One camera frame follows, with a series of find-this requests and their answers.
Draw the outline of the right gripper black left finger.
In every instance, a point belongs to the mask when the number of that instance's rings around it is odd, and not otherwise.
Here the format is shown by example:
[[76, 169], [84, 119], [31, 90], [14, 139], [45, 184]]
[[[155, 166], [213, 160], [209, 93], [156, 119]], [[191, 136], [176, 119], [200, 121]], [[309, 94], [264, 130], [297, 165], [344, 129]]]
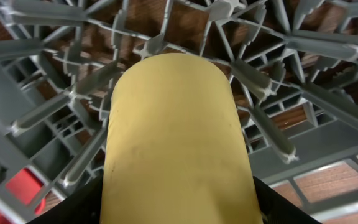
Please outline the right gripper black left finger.
[[102, 188], [99, 176], [28, 224], [99, 224]]

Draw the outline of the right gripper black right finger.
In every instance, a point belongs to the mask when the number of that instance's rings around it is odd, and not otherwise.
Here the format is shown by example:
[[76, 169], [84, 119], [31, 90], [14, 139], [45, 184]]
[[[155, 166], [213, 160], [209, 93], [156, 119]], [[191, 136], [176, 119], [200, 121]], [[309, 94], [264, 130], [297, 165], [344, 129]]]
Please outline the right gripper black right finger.
[[253, 176], [263, 224], [321, 224]]

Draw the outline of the yellow plastic cup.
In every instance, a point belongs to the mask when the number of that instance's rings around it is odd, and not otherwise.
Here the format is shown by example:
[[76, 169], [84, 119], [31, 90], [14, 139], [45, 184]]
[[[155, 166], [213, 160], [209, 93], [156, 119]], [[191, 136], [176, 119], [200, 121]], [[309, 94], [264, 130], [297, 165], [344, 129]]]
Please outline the yellow plastic cup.
[[262, 222], [231, 86], [217, 66], [161, 54], [119, 79], [101, 222]]

